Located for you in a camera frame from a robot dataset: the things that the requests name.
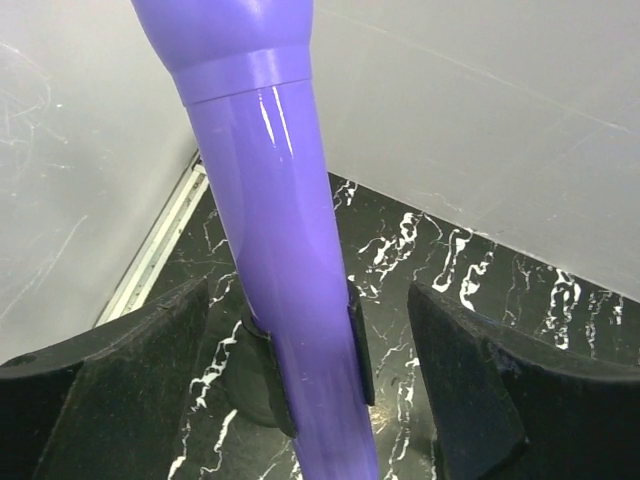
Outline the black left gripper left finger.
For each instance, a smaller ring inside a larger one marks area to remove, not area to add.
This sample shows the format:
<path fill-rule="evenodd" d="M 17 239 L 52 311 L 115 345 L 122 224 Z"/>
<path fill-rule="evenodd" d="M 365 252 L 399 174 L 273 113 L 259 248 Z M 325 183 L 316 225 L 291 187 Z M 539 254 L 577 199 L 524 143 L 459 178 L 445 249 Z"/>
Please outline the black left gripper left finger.
<path fill-rule="evenodd" d="M 3 363 L 2 478 L 167 478 L 208 311 L 191 280 Z"/>

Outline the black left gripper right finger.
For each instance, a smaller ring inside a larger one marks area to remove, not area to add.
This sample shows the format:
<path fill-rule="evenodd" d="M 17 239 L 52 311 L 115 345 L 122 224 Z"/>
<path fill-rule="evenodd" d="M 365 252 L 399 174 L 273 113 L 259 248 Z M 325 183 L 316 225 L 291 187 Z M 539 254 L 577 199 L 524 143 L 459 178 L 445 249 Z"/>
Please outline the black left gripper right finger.
<path fill-rule="evenodd" d="M 639 370 L 553 347 L 415 282 L 407 309 L 448 479 L 635 479 Z"/>

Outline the black clamp arm purple mic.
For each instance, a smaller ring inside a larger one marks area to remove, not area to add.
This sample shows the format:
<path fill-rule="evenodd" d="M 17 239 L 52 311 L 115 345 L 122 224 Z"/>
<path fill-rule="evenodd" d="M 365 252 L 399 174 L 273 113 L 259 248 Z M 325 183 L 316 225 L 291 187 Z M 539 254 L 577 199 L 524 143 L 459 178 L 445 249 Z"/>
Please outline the black clamp arm purple mic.
<path fill-rule="evenodd" d="M 354 338 L 358 375 L 365 403 L 373 406 L 374 375 L 360 292 L 351 280 L 347 282 L 347 286 L 347 311 Z M 255 325 L 248 306 L 241 310 L 236 340 L 223 374 L 229 403 L 251 422 L 267 428 L 277 428 L 287 437 L 295 438 L 298 430 L 272 335 Z"/>

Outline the purple microphone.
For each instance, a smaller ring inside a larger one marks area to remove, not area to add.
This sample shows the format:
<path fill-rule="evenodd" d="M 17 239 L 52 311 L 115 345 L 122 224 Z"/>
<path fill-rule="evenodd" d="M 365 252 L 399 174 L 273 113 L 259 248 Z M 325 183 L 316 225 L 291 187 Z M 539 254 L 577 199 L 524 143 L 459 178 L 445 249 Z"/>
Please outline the purple microphone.
<path fill-rule="evenodd" d="M 312 3 L 134 10 L 186 108 L 255 325 L 272 335 L 302 475 L 376 478 L 312 88 Z"/>

